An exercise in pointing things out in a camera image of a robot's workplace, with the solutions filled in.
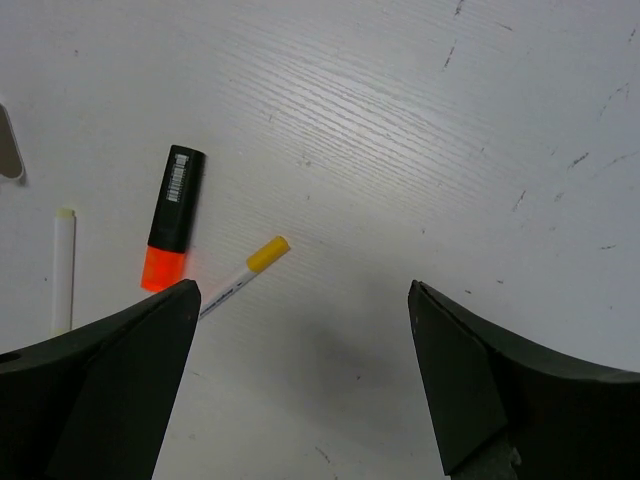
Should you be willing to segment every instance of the highlighter barcode label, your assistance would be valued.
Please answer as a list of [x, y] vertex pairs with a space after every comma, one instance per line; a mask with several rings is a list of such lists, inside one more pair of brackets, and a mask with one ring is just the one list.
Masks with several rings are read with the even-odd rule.
[[186, 155], [176, 155], [176, 163], [171, 171], [171, 181], [167, 190], [167, 200], [170, 202], [179, 202], [182, 185], [184, 183], [184, 168], [189, 157]]

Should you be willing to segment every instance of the yellow marker cap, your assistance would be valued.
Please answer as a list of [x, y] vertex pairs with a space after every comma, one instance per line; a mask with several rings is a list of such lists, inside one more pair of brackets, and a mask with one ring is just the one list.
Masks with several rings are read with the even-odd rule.
[[261, 273], [289, 250], [287, 241], [282, 237], [276, 237], [247, 258], [247, 267], [254, 273]]

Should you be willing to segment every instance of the white pen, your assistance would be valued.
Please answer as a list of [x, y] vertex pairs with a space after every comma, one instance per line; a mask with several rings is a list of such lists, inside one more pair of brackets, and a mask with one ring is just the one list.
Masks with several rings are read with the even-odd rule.
[[211, 294], [211, 300], [202, 307], [200, 318], [218, 307], [227, 298], [253, 280], [258, 274], [264, 272], [273, 262], [287, 253], [289, 249], [289, 244], [284, 238], [276, 237], [247, 258], [245, 265], [222, 282]]

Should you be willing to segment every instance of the white marker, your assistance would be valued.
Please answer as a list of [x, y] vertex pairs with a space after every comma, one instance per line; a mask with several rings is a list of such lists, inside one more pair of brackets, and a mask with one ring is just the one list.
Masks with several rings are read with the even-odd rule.
[[231, 295], [236, 293], [259, 273], [264, 272], [273, 262], [289, 251], [289, 244], [282, 237], [276, 237], [267, 243], [256, 253], [247, 258], [246, 264], [238, 269], [233, 275], [222, 282], [211, 295], [202, 311], [200, 318], [214, 310]]
[[76, 217], [73, 210], [59, 208], [56, 212], [53, 237], [52, 337], [71, 330], [75, 236]]

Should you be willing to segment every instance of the highlighter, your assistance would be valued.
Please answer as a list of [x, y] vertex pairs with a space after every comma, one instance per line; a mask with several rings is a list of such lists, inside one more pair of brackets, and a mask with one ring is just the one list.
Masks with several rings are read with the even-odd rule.
[[172, 145], [162, 177], [140, 286], [159, 292], [182, 280], [205, 155]]

